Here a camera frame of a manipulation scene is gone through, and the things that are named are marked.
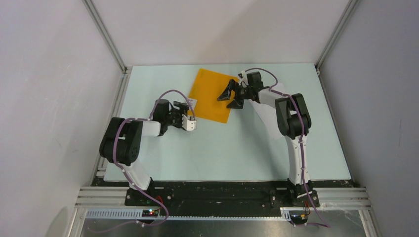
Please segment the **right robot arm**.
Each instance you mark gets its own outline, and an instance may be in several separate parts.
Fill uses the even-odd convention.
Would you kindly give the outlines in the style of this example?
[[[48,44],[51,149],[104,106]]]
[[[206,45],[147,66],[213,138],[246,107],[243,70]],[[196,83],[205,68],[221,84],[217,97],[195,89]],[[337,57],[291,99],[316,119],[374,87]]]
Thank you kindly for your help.
[[[273,86],[265,86],[262,68],[250,68],[238,74],[239,80],[229,83],[218,101],[229,101],[227,108],[242,109],[244,101],[251,100],[275,109],[279,132],[285,137],[290,171],[287,179],[287,200],[293,206],[300,206],[313,191],[306,166],[306,141],[311,117],[302,94],[279,92]]]

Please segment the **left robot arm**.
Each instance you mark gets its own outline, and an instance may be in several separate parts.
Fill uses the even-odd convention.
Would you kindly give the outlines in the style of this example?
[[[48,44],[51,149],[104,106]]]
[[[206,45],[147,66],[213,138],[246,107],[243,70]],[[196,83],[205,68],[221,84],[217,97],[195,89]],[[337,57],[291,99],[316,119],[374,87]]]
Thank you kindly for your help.
[[[156,192],[149,188],[152,178],[137,161],[143,137],[163,136],[170,126],[184,131],[197,128],[197,121],[189,116],[188,103],[157,102],[150,118],[111,118],[99,146],[99,154],[109,163],[115,164],[129,181],[132,189],[138,190],[137,199],[143,205],[151,205]]]

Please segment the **yellow plastic folder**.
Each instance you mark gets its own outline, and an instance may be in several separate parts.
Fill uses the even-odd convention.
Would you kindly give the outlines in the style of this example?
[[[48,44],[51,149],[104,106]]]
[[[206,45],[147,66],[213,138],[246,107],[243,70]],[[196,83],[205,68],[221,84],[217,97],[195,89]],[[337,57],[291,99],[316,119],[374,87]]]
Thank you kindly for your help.
[[[229,81],[238,81],[237,77],[221,74],[206,69],[199,69],[189,92],[188,99],[192,101],[195,117],[220,123],[227,123],[230,109],[227,105],[232,99],[218,101],[218,97],[226,89]]]

